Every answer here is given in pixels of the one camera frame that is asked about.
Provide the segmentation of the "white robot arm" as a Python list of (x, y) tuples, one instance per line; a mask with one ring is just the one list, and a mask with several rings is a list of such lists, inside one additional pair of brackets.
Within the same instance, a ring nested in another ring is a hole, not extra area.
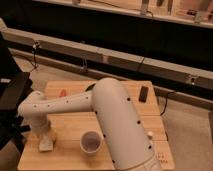
[(136, 107), (117, 79), (104, 78), (90, 91), (51, 100), (33, 91), (18, 106), (18, 113), (38, 134), (50, 129), (48, 114), (75, 112), (96, 114), (116, 170), (163, 171)]

